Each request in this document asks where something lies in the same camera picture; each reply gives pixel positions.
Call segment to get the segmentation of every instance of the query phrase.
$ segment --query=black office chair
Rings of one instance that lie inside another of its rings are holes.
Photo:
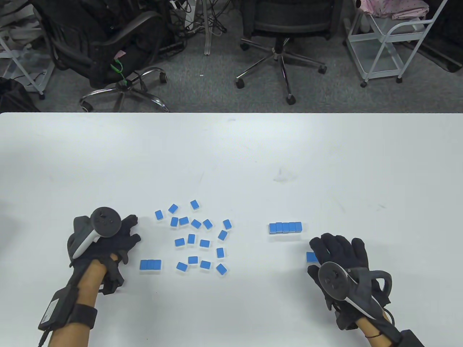
[[[325,74],[326,65],[306,56],[291,52],[287,44],[297,37],[323,36],[330,39],[339,26],[343,0],[241,0],[243,16],[242,50],[250,46],[270,54],[262,58],[242,74],[236,76],[237,88],[244,88],[243,76],[266,60],[273,58],[280,63],[288,91],[287,103],[296,103],[288,82],[285,58],[305,62],[318,67]],[[251,41],[252,36],[274,37],[274,47],[264,47]]]
[[[99,88],[80,98],[84,111],[93,110],[86,101],[89,96],[117,93],[113,112],[121,110],[127,94],[151,101],[169,112],[160,98],[148,93],[143,82],[145,76],[158,71],[160,82],[167,83],[164,70],[147,67],[159,50],[164,35],[165,23],[160,14],[139,12],[119,30],[108,34],[108,28],[91,16],[79,0],[31,0],[31,3],[56,67],[60,70],[70,68],[88,78],[91,87]],[[152,42],[152,49],[140,47],[143,46],[139,44],[142,31],[159,33],[158,39]],[[119,51],[125,52],[119,58],[120,64],[114,59]],[[132,73],[137,76],[130,80],[127,77]]]

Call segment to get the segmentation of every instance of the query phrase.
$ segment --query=wrist strap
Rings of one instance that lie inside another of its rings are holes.
[[[90,329],[93,329],[97,313],[98,311],[95,307],[75,304],[74,309],[69,316],[68,323],[80,323],[87,325]]]

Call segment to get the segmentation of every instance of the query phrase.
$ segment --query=black glove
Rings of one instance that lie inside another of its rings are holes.
[[[323,234],[320,238],[313,238],[309,244],[321,265],[327,261],[332,261],[342,266],[344,269],[353,267],[368,268],[367,252],[365,250],[365,244],[361,239],[355,238],[352,240],[352,243],[350,243],[344,236]],[[335,308],[338,327],[341,330],[357,329],[358,327],[355,322],[362,318],[363,314],[348,302],[337,301],[330,297],[320,284],[318,271],[319,267],[316,265],[311,265],[307,268],[307,273],[325,295],[328,309],[331,311],[332,307]],[[371,281],[371,289],[372,295],[382,307],[390,303],[389,298],[381,291],[376,279]]]
[[[130,215],[122,220],[121,227],[116,235],[107,238],[101,237],[97,242],[93,242],[77,259],[72,259],[72,255],[69,254],[71,259],[69,267],[74,267],[74,273],[68,284],[77,285],[90,263],[97,259],[108,270],[103,279],[103,288],[100,289],[100,292],[104,295],[114,293],[124,283],[118,269],[120,261],[122,260],[124,264],[127,264],[129,262],[127,253],[141,240],[138,234],[130,235],[131,228],[137,224],[137,216]],[[74,234],[68,239],[68,253],[73,240]],[[118,259],[116,261],[112,260],[111,254],[115,254]]]

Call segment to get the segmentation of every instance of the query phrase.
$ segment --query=white cart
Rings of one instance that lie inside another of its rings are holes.
[[[349,48],[352,58],[363,79],[361,87],[374,78],[397,76],[396,82],[402,83],[402,75],[415,56],[435,20],[444,8],[447,0],[442,0],[432,19],[392,20],[391,18],[374,18],[357,10],[352,25],[344,20],[347,39],[344,42]],[[362,16],[365,16],[373,29],[367,34],[358,32]],[[402,61],[394,47],[397,42],[418,41],[407,61]]]

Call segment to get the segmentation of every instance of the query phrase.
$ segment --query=black cable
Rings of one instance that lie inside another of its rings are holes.
[[[395,320],[394,320],[394,316],[392,315],[392,313],[388,309],[385,309],[384,307],[383,307],[383,310],[389,315],[389,317],[391,317],[391,323],[392,325],[395,326]]]

